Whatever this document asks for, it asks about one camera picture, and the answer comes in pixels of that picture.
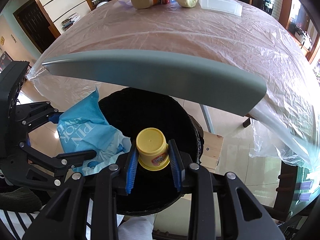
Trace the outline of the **blue paper bag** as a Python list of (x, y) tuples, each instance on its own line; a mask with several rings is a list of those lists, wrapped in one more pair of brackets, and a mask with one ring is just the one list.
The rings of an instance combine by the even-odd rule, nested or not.
[(93, 91), (65, 111), (57, 124), (57, 132), (65, 153), (94, 150), (97, 155), (73, 168), (84, 176), (99, 173), (117, 158), (130, 151), (130, 138), (111, 126), (98, 104), (99, 93)]

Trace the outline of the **yellow plastic cup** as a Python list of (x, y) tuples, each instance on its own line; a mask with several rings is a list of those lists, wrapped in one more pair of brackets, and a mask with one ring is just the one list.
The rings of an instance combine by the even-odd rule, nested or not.
[(136, 137), (138, 162), (148, 171), (160, 171), (170, 163), (164, 134), (156, 128), (143, 129)]

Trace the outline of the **clear plastic box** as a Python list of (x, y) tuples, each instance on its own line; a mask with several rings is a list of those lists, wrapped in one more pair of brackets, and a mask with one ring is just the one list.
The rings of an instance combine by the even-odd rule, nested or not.
[(235, 0), (199, 0), (202, 9), (242, 16), (242, 5)]

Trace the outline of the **black trash bin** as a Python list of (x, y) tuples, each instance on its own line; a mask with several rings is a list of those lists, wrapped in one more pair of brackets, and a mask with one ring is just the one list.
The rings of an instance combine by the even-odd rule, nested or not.
[[(203, 129), (184, 108), (168, 95), (135, 88), (124, 88), (99, 100), (99, 107), (109, 124), (135, 142), (145, 128), (157, 128), (167, 141), (174, 140), (180, 152), (198, 163), (203, 154)], [(116, 213), (147, 216), (159, 213), (181, 198), (169, 166), (148, 171), (137, 166), (130, 194), (116, 196)]]

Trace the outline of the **stack of books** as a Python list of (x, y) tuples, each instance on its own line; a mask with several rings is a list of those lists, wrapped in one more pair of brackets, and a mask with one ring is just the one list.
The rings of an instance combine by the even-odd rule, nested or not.
[(66, 18), (65, 20), (63, 20), (61, 22), (62, 24), (62, 30), (66, 31), (67, 29), (69, 29), (75, 22), (77, 22), (78, 20), (80, 20), (80, 14), (75, 12), (72, 15), (70, 15), (68, 18)]

